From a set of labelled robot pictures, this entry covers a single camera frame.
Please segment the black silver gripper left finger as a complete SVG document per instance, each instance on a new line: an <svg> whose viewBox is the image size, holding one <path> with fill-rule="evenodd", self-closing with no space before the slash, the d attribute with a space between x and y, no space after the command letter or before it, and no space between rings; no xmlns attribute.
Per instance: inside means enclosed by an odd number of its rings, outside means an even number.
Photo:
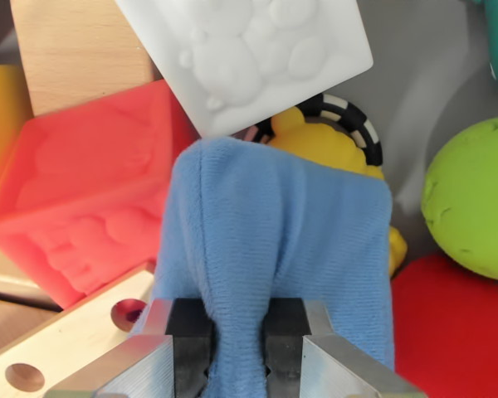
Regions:
<svg viewBox="0 0 498 398"><path fill-rule="evenodd" d="M140 334L60 381L46 397L199 397L214 324L198 298L157 299Z"/></svg>

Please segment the black silver gripper right finger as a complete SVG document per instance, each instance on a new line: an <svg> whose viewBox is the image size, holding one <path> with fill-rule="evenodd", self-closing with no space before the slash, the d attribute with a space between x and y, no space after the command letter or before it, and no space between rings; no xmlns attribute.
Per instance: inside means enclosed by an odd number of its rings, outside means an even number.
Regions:
<svg viewBox="0 0 498 398"><path fill-rule="evenodd" d="M337 334L325 304L273 298L262 323L269 397L424 397Z"/></svg>

